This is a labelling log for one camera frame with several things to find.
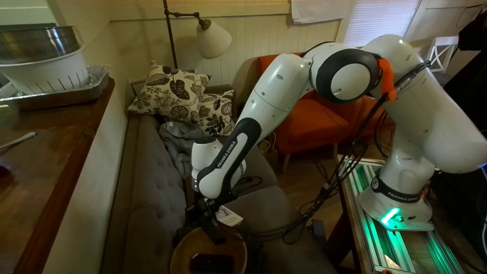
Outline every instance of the wooden shelf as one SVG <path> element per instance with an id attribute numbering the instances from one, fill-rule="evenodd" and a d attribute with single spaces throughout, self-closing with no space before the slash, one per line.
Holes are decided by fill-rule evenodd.
<path id="1" fill-rule="evenodd" d="M 114 88 L 82 105 L 0 111 L 0 272 L 41 272 Z"/>

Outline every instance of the lamp shade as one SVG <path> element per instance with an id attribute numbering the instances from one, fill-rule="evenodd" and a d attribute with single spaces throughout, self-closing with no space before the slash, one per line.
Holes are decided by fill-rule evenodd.
<path id="1" fill-rule="evenodd" d="M 206 24 L 198 24 L 198 46 L 201 56 L 213 59 L 221 56 L 231 44 L 231 35 L 219 24 L 204 20 Z"/>

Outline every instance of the gray sofa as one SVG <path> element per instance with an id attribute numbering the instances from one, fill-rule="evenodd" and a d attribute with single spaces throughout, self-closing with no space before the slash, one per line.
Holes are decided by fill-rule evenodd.
<path id="1" fill-rule="evenodd" d="M 129 116 L 101 272 L 169 272 L 172 239 L 184 224 L 186 192 L 158 126 L 152 116 Z M 297 212 L 265 157 L 253 149 L 247 163 L 245 175 L 260 177 L 262 184 L 227 204 L 245 218 L 244 227 L 260 231 L 294 219 Z M 309 231 L 294 245 L 265 242 L 263 254 L 263 272 L 335 272 Z"/>

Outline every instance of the orange armchair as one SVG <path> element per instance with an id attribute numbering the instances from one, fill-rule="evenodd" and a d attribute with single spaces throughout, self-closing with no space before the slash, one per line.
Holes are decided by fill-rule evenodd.
<path id="1" fill-rule="evenodd" d="M 257 78 L 266 70 L 277 55 L 257 58 Z M 285 122 L 274 131 L 276 149 L 282 161 L 282 172 L 286 170 L 292 154 L 333 146 L 333 157 L 338 145 L 350 140 L 359 129 L 362 120 L 374 105 L 374 99 L 364 96 L 349 103 L 333 103 L 321 99 L 317 91 L 303 96 Z M 374 134 L 376 114 L 362 135 Z"/>

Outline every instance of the pillow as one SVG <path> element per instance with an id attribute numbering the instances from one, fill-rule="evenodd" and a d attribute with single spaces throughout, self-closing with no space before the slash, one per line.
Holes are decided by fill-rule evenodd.
<path id="1" fill-rule="evenodd" d="M 202 94 L 199 102 L 199 128 L 210 135 L 228 135 L 234 126 L 231 119 L 233 90 L 222 94 Z"/>
<path id="2" fill-rule="evenodd" d="M 154 62 L 128 111 L 161 114 L 174 120 L 198 123 L 199 99 L 207 84 L 207 75 L 174 70 Z"/>

